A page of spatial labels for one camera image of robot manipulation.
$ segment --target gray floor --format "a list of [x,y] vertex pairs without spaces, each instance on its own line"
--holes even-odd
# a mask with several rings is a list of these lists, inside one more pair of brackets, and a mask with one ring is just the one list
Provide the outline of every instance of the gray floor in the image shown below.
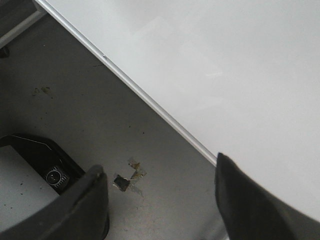
[[[0,59],[0,135],[47,137],[85,171],[102,165],[108,240],[226,237],[215,168],[53,18],[44,17],[9,48],[11,56]],[[115,173],[132,175],[131,157],[147,172],[136,185],[143,196],[112,185]]]

